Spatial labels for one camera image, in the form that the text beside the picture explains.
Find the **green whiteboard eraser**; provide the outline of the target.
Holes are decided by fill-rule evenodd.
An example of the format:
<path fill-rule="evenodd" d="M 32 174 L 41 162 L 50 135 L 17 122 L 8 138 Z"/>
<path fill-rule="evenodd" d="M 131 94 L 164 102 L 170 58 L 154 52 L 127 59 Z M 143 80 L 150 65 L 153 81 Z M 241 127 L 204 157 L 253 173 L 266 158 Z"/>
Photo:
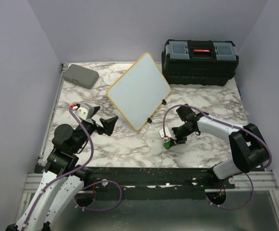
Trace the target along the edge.
<path fill-rule="evenodd" d="M 163 143 L 163 147 L 165 149 L 170 149 L 172 147 L 172 145 L 173 145 L 172 141 L 166 141 L 166 142 Z"/>

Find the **yellow framed whiteboard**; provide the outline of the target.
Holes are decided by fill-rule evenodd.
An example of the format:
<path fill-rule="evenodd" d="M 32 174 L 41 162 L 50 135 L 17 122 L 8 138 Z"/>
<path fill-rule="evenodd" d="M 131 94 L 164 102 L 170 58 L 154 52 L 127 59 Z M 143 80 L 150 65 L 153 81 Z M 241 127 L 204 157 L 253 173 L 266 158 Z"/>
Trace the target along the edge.
<path fill-rule="evenodd" d="M 139 131 L 171 92 L 151 54 L 144 53 L 106 91 L 106 96 Z"/>

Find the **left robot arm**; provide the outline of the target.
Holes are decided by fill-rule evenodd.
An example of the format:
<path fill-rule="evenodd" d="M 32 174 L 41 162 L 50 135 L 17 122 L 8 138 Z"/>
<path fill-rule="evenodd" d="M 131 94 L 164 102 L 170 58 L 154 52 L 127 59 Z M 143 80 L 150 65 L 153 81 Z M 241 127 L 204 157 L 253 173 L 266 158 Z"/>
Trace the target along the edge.
<path fill-rule="evenodd" d="M 73 104 L 69 112 L 78 122 L 73 128 L 69 124 L 61 124 L 54 131 L 52 140 L 53 150 L 47 157 L 44 172 L 37 191 L 28 208 L 21 218 L 9 225 L 8 231 L 49 231 L 65 210 L 70 201 L 80 190 L 87 190 L 96 185 L 93 182 L 92 171 L 86 165 L 78 165 L 77 154 L 83 151 L 86 144 L 90 144 L 94 151 L 91 135 L 111 136 L 118 116 L 110 119 L 100 118 L 100 124 L 93 120 L 99 111 L 99 106 L 89 104 Z"/>

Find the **grey plastic case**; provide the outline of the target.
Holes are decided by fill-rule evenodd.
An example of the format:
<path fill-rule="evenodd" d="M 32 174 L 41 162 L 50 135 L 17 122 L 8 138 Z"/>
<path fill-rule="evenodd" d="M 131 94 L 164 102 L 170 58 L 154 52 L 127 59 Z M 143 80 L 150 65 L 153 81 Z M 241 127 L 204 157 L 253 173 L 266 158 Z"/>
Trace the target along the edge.
<path fill-rule="evenodd" d="M 63 73 L 63 79 L 74 85 L 91 89 L 99 78 L 99 74 L 91 69 L 71 64 Z"/>

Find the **black plastic toolbox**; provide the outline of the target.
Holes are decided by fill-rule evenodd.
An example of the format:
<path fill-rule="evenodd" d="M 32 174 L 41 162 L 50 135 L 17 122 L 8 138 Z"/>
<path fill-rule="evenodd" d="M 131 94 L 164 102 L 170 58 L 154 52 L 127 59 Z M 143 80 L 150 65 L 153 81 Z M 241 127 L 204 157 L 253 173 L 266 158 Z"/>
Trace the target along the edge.
<path fill-rule="evenodd" d="M 224 86 L 238 64 L 232 41 L 169 39 L 161 53 L 162 74 L 170 85 Z"/>

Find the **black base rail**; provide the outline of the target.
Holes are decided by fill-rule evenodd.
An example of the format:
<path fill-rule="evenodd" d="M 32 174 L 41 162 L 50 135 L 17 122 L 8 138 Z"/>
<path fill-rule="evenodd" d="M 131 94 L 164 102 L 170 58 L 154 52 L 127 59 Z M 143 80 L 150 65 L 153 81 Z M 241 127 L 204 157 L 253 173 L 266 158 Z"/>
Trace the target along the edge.
<path fill-rule="evenodd" d="M 208 168 L 85 167 L 75 177 L 84 186 L 96 183 L 96 199 L 204 200 L 205 190 L 234 189 L 229 178 L 213 176 Z"/>

